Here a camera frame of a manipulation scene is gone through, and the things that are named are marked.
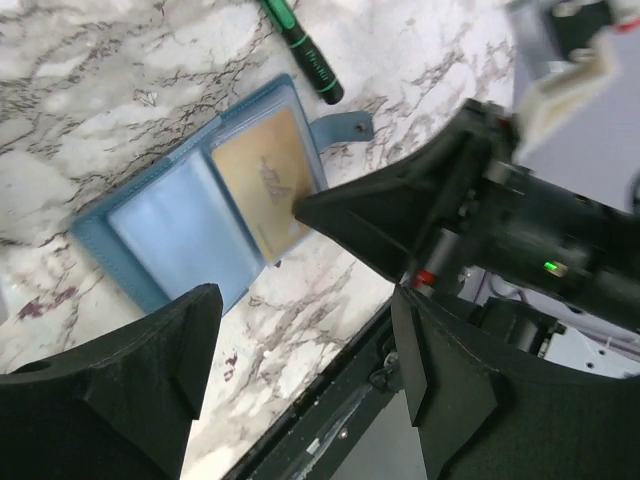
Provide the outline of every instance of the card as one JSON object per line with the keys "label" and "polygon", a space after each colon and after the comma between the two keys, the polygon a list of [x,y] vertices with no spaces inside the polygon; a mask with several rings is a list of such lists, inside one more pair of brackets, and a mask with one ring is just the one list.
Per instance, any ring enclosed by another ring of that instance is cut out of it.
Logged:
{"label": "card", "polygon": [[308,233],[293,209],[314,191],[293,113],[279,111],[211,155],[265,260],[278,261]]}

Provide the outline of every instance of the screw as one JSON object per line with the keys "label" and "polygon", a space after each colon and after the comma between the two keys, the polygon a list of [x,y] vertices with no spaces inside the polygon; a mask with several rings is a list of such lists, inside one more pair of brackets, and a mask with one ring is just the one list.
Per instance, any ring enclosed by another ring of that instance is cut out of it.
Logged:
{"label": "screw", "polygon": [[382,363],[383,367],[388,367],[398,361],[398,352],[389,352]]}
{"label": "screw", "polygon": [[576,48],[569,54],[569,58],[576,63],[587,63],[596,57],[591,48]]}
{"label": "screw", "polygon": [[473,275],[474,270],[471,268],[463,268],[458,274],[458,283],[464,284]]}

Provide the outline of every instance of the green marker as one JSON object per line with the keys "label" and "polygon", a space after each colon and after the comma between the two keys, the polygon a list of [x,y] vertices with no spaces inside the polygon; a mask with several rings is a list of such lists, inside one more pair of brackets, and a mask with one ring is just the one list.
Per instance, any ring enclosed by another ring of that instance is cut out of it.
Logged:
{"label": "green marker", "polygon": [[322,52],[307,35],[285,0],[260,0],[276,30],[289,44],[298,65],[302,68],[316,91],[329,105],[338,103],[344,96],[342,85],[324,59]]}

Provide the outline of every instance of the white marble surface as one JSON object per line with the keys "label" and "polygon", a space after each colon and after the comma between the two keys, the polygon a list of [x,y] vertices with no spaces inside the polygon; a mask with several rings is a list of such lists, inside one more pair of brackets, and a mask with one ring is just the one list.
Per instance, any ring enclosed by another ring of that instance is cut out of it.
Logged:
{"label": "white marble surface", "polygon": [[[328,107],[254,1],[0,0],[0,373],[139,318],[70,216],[276,74],[310,119],[374,114],[371,144],[324,155],[331,185],[411,152],[466,97],[510,104],[500,3],[299,1],[346,90]],[[320,235],[266,270],[224,318],[183,477],[222,477],[390,291]]]}

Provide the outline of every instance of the blue card holder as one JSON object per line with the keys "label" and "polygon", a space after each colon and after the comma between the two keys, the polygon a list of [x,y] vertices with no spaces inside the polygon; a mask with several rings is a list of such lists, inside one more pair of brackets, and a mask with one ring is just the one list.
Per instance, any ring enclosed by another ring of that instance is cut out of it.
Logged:
{"label": "blue card holder", "polygon": [[75,238],[145,313],[203,283],[219,285],[226,313],[266,266],[211,152],[284,108],[295,119],[314,191],[327,188],[319,152],[373,138],[364,112],[309,124],[291,78],[281,75],[73,220]]}

